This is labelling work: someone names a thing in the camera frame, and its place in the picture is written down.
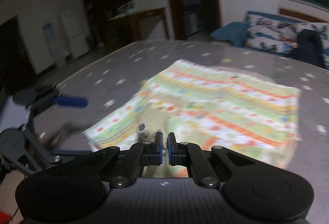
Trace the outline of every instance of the blue handle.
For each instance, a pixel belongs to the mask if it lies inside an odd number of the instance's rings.
[[[85,108],[88,105],[88,100],[85,98],[76,98],[68,96],[58,96],[53,99],[52,104],[58,104],[59,106],[80,107]]]

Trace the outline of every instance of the wooden headboard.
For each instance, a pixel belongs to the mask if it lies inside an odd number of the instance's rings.
[[[310,16],[305,13],[301,13],[301,12],[297,12],[297,11],[293,11],[293,10],[289,10],[289,9],[284,9],[284,8],[280,8],[280,14],[289,16],[289,17],[293,17],[293,18],[297,18],[297,19],[301,19],[301,20],[304,20],[307,22],[312,22],[312,23],[328,23],[327,21],[324,21],[320,18],[316,18],[314,16]]]

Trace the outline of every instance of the patterned fabric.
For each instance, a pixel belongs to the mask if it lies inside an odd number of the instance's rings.
[[[97,148],[128,149],[137,141],[143,112],[152,107],[168,115],[165,129],[175,132],[177,141],[196,143],[204,150],[221,145],[285,168],[297,140],[299,93],[246,73],[178,60],[85,135]],[[171,170],[176,177],[186,176],[185,168]]]
[[[323,59],[325,65],[329,66],[329,24],[328,23],[299,23],[291,26],[299,34],[303,29],[313,30],[320,34],[322,47],[323,47]]]
[[[282,22],[259,15],[248,15],[246,46],[279,54],[287,54],[296,41],[293,23]]]

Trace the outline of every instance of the dark wooden cabinet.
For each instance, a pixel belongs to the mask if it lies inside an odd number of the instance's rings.
[[[108,19],[132,8],[132,0],[83,0],[90,29],[97,43],[104,42],[108,51],[114,51],[127,41],[122,29],[114,28]]]

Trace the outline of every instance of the pillow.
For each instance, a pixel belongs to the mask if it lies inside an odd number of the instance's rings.
[[[303,29],[313,30],[319,33],[322,48],[323,60],[326,66],[329,66],[329,23],[299,23],[292,26],[299,34]]]
[[[248,15],[246,46],[287,54],[292,49],[292,43],[297,39],[296,30],[291,26],[296,23],[277,21],[260,15]]]
[[[246,23],[229,23],[212,32],[210,37],[218,41],[230,41],[234,47],[243,47],[246,41]]]

